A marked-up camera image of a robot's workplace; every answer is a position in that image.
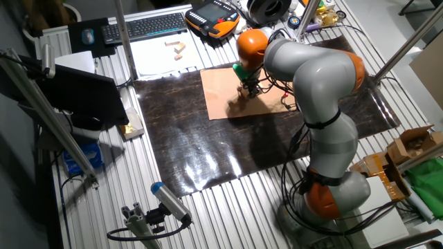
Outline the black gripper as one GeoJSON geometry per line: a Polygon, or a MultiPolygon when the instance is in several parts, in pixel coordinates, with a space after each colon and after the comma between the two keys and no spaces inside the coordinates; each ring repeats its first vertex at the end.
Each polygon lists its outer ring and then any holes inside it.
{"type": "Polygon", "coordinates": [[[261,94],[260,87],[258,86],[259,83],[260,80],[256,77],[248,77],[242,80],[242,85],[247,90],[248,98],[252,98],[252,93],[255,93],[255,98],[261,94]]]}

